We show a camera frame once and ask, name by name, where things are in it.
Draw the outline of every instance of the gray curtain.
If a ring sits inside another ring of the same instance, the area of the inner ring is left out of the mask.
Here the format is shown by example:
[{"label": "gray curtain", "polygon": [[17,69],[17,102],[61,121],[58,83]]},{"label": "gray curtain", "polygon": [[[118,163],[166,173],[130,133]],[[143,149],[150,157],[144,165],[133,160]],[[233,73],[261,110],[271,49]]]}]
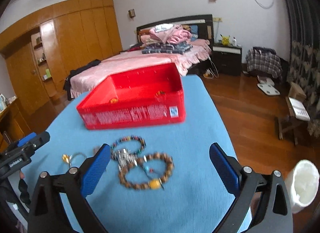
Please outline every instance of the gray curtain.
[{"label": "gray curtain", "polygon": [[317,0],[286,0],[291,27],[288,82],[301,86],[311,121],[310,134],[320,135],[320,5]]}]

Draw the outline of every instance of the power outlet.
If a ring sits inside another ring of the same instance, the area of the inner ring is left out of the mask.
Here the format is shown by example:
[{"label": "power outlet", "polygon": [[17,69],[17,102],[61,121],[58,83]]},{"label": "power outlet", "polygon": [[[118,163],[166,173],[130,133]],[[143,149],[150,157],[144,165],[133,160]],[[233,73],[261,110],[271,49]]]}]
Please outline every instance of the power outlet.
[{"label": "power outlet", "polygon": [[222,22],[222,18],[215,17],[213,18],[213,22]]}]

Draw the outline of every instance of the wooden floor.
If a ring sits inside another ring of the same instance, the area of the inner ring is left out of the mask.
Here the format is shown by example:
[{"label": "wooden floor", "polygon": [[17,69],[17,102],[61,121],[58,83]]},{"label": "wooden floor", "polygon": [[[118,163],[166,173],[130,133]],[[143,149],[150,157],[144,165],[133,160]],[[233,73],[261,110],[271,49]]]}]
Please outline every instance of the wooden floor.
[{"label": "wooden floor", "polygon": [[[227,128],[239,162],[254,171],[270,174],[281,171],[285,178],[301,159],[312,161],[320,168],[319,141],[310,138],[302,127],[303,140],[295,147],[293,137],[280,141],[276,118],[288,114],[286,89],[279,88],[281,96],[267,96],[258,87],[254,77],[220,75],[213,80],[203,78],[204,85],[216,105]],[[30,119],[36,132],[44,131],[54,118],[68,105],[66,97],[56,104],[47,103]],[[315,204],[294,215],[294,232],[307,223]]]}]

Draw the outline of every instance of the white kettle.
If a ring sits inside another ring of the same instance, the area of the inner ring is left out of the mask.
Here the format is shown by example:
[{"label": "white kettle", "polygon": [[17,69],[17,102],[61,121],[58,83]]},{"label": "white kettle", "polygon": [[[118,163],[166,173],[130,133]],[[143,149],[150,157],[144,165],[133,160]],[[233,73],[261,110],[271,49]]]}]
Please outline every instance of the white kettle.
[{"label": "white kettle", "polygon": [[3,94],[0,94],[0,112],[2,112],[7,105],[5,104],[5,97]]}]

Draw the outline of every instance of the red bin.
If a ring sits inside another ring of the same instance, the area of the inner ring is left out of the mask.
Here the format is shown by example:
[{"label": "red bin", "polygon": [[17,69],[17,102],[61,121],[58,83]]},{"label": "red bin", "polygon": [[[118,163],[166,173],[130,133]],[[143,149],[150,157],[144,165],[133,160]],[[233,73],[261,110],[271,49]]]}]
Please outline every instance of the red bin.
[{"label": "red bin", "polygon": [[163,125],[186,118],[182,82],[174,63],[110,75],[77,110],[88,129]]}]

